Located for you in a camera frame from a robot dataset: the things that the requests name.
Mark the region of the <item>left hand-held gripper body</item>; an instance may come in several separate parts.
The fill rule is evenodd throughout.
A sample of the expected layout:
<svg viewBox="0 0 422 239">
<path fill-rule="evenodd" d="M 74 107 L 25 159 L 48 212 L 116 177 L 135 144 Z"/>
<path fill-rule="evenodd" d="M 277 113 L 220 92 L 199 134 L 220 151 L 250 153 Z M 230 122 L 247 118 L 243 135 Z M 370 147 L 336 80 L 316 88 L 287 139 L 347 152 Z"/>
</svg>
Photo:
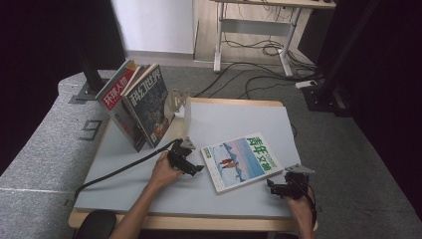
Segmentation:
<svg viewBox="0 0 422 239">
<path fill-rule="evenodd" d="M 196 166 L 186 159 L 193 149 L 195 146 L 189 137 L 177 139 L 167 153 L 170 165 L 179 170 L 195 170 Z"/>
</svg>

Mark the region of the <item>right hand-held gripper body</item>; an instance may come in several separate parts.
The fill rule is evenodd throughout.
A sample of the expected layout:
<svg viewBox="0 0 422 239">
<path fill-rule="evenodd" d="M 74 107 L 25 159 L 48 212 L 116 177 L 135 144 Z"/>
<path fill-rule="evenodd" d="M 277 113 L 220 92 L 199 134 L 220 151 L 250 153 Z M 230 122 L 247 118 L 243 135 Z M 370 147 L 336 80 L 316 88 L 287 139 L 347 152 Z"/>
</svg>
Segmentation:
<svg viewBox="0 0 422 239">
<path fill-rule="evenodd" d="M 286 183 L 282 188 L 282 196 L 290 196 L 294 199 L 301 198 L 307 191 L 310 182 L 310 175 L 316 172 L 301 164 L 295 164 L 285 168 Z"/>
</svg>

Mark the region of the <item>wooden expandable book rack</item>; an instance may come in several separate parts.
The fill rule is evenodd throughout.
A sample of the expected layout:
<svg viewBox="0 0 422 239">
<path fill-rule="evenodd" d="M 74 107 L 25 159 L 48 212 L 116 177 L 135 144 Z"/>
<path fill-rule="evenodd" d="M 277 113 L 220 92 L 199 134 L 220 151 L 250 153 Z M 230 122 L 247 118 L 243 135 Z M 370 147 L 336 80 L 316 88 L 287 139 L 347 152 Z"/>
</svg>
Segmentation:
<svg viewBox="0 0 422 239">
<path fill-rule="evenodd" d="M 172 89 L 164 105 L 164 120 L 157 132 L 165 141 L 188 137 L 191 122 L 190 90 Z"/>
</svg>

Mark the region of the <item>white magazine with snowy scene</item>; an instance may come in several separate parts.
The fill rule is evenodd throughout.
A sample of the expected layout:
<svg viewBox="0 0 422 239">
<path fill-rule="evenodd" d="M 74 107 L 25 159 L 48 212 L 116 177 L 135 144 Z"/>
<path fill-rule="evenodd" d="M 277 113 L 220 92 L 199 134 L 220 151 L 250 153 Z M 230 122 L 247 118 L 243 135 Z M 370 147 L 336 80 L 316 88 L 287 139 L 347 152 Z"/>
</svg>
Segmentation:
<svg viewBox="0 0 422 239">
<path fill-rule="evenodd" d="M 217 193 L 284 170 L 260 132 L 204 146 L 200 151 Z"/>
</svg>

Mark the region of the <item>dark blue cracked-rock magazine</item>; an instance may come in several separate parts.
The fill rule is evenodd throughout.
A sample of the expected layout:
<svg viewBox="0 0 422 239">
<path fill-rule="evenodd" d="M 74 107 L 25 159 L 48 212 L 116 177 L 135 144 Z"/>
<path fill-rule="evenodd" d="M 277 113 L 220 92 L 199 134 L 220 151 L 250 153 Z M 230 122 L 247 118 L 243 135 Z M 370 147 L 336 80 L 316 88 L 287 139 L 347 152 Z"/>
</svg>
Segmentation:
<svg viewBox="0 0 422 239">
<path fill-rule="evenodd" d="M 151 148 L 159 145 L 162 138 L 157 129 L 164 120 L 164 105 L 168 96 L 168 90 L 164 83 L 158 64 L 149 65 L 138 82 L 128 92 L 128 86 L 122 92 L 121 97 L 125 106 L 136 120 L 146 142 Z"/>
</svg>

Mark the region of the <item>portrait magazine with red banner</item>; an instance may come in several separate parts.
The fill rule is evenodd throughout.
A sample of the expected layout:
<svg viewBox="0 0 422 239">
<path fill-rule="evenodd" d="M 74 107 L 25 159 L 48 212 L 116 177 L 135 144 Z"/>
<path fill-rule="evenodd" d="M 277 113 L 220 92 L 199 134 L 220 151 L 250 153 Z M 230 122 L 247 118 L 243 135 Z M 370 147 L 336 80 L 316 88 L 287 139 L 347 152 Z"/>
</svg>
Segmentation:
<svg viewBox="0 0 422 239">
<path fill-rule="evenodd" d="M 121 94 L 136 70 L 134 60 L 126 60 L 104 85 L 96 100 L 124 134 L 136 151 L 145 145 L 145 139 L 131 113 L 124 105 Z"/>
</svg>

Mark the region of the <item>person's left hand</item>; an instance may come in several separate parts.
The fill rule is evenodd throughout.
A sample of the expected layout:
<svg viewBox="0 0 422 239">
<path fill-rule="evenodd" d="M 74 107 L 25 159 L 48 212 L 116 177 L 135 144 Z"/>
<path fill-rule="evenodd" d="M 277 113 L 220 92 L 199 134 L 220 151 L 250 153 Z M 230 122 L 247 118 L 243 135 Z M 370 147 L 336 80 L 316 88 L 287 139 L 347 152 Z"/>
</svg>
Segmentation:
<svg viewBox="0 0 422 239">
<path fill-rule="evenodd" d="M 148 186 L 154 190 L 160 190 L 174 182 L 182 171 L 171 167 L 168 152 L 163 152 L 152 169 Z"/>
</svg>

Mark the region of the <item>person's right hand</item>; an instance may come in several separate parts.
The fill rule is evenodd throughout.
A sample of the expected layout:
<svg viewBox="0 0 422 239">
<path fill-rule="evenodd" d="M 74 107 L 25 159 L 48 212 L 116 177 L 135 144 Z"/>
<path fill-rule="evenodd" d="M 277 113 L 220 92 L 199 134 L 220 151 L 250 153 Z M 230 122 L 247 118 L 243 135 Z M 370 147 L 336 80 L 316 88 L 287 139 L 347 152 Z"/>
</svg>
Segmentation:
<svg viewBox="0 0 422 239">
<path fill-rule="evenodd" d="M 285 196 L 284 199 L 297 223 L 298 229 L 304 232 L 312 232 L 314 230 L 313 213 L 308 199 L 305 196 L 299 199 Z"/>
</svg>

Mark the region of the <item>wooden table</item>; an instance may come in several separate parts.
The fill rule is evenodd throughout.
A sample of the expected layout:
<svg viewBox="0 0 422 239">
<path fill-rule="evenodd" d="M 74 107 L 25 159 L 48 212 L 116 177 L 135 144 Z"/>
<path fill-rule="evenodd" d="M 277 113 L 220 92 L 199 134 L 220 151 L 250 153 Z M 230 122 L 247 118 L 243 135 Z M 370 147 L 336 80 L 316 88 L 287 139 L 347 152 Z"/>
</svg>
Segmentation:
<svg viewBox="0 0 422 239">
<path fill-rule="evenodd" d="M 282 166 L 299 163 L 287 110 L 277 101 L 191 99 L 188 137 L 197 147 L 260 132 Z M 69 218 L 78 228 L 96 209 L 123 218 L 145 186 L 154 165 L 149 160 L 126 172 L 117 169 L 152 154 L 146 147 L 135 153 L 115 124 L 110 123 L 91 166 L 87 181 Z M 210 174 L 202 170 L 184 175 L 152 204 L 144 228 L 162 230 L 293 231 L 288 206 L 271 194 L 264 180 L 217 193 Z"/>
</svg>

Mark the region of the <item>person's dark trouser leg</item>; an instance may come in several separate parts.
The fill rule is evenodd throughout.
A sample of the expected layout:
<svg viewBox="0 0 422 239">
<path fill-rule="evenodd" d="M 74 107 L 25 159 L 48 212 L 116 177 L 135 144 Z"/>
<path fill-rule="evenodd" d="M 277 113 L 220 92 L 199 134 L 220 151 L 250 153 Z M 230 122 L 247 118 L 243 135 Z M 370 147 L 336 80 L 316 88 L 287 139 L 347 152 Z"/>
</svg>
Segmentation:
<svg viewBox="0 0 422 239">
<path fill-rule="evenodd" d="M 115 223 L 112 211 L 95 210 L 86 217 L 74 239 L 108 239 Z"/>
</svg>

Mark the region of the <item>black curtain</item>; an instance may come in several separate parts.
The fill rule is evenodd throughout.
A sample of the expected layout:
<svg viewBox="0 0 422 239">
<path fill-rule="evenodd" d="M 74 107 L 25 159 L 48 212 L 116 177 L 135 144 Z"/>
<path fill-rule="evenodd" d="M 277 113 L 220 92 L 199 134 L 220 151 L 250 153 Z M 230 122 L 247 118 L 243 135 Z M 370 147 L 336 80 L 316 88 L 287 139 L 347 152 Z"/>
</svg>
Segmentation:
<svg viewBox="0 0 422 239">
<path fill-rule="evenodd" d="M 339 45 L 362 0 L 315 9 L 299 49 L 316 71 Z M 346 60 L 340 84 L 351 94 L 351 118 L 371 142 L 422 219 L 422 0 L 380 0 Z"/>
<path fill-rule="evenodd" d="M 0 175 L 50 110 L 61 80 L 125 59 L 111 0 L 0 0 Z"/>
</svg>

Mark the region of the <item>white frame desk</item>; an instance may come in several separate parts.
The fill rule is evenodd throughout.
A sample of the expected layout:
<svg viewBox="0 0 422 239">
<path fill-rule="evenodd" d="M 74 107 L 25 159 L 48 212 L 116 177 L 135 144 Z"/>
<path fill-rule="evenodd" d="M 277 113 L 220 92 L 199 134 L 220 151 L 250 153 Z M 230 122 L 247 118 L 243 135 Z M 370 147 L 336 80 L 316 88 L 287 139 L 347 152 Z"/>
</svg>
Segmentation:
<svg viewBox="0 0 422 239">
<path fill-rule="evenodd" d="M 221 72 L 221 44 L 224 33 L 239 33 L 252 35 L 267 35 L 285 37 L 287 42 L 278 51 L 284 73 L 287 77 L 293 75 L 288 60 L 288 51 L 296 31 L 301 12 L 307 9 L 334 9 L 333 0 L 212 0 L 218 4 L 217 41 L 214 53 L 213 70 Z M 293 17 L 289 22 L 267 22 L 256 20 L 230 19 L 224 16 L 227 4 L 260 5 L 288 7 L 293 9 Z"/>
</svg>

